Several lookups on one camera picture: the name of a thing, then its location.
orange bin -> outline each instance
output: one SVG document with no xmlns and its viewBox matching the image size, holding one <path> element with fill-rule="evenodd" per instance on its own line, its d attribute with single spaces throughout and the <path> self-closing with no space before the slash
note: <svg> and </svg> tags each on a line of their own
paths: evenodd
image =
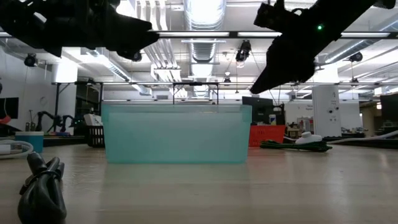
<svg viewBox="0 0 398 224">
<path fill-rule="evenodd" d="M 259 147 L 261 141 L 267 140 L 283 143 L 284 134 L 284 125 L 251 126 L 249 147 Z"/>
</svg>

table surface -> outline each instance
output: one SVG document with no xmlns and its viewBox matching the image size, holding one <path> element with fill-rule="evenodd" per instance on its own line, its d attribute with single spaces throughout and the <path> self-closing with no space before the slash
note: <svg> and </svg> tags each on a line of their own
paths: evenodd
<svg viewBox="0 0 398 224">
<path fill-rule="evenodd" d="M 44 149 L 65 163 L 66 223 L 398 223 L 398 151 L 250 149 L 245 164 L 107 164 L 104 149 Z M 19 223 L 25 159 L 0 161 L 0 223 Z"/>
</svg>

translucent plastic bin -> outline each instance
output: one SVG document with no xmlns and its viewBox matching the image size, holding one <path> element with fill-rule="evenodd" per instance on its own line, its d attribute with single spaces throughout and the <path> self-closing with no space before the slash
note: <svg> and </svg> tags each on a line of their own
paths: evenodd
<svg viewBox="0 0 398 224">
<path fill-rule="evenodd" d="M 251 107 L 107 105 L 102 120 L 110 163 L 242 163 Z"/>
</svg>

black basket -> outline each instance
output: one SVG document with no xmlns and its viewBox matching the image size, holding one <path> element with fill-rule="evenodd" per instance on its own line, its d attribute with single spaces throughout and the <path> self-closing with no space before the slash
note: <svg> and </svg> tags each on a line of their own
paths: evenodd
<svg viewBox="0 0 398 224">
<path fill-rule="evenodd" d="M 86 139 L 89 147 L 105 147 L 104 127 L 87 126 Z"/>
</svg>

black cable coil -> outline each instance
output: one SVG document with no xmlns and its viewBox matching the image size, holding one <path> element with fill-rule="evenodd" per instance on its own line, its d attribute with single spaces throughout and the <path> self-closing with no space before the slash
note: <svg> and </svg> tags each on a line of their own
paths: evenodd
<svg viewBox="0 0 398 224">
<path fill-rule="evenodd" d="M 33 152 L 27 156 L 32 171 L 22 186 L 18 216 L 23 224 L 63 223 L 67 209 L 63 202 L 60 181 L 65 164 L 54 157 L 45 163 L 42 156 Z"/>
</svg>

